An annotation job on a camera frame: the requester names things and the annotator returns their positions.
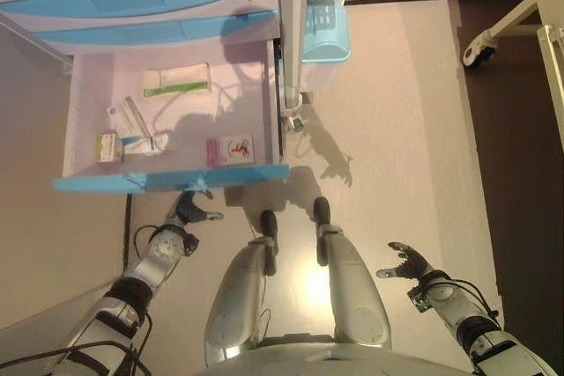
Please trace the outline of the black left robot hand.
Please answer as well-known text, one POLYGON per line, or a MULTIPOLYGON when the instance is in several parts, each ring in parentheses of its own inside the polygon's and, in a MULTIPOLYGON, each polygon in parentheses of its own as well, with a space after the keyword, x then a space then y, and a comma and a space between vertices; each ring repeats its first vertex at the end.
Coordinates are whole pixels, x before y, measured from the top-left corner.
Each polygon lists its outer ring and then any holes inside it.
POLYGON ((207 199, 212 199, 212 192, 205 191, 182 191, 171 210, 167 213, 166 221, 174 225, 185 226, 187 224, 195 224, 204 221, 219 221, 224 218, 221 212, 205 211, 201 209, 194 200, 196 194, 202 194, 207 199))

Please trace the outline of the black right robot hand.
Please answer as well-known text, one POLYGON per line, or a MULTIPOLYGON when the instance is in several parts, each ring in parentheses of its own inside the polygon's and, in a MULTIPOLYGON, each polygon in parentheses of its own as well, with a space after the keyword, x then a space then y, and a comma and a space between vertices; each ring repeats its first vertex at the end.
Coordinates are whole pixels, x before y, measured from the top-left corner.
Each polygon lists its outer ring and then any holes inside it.
POLYGON ((394 268, 378 269, 375 275, 380 279, 404 278, 420 280, 426 274, 434 271, 434 268, 413 247, 399 241, 391 241, 388 247, 397 252, 402 261, 394 268))

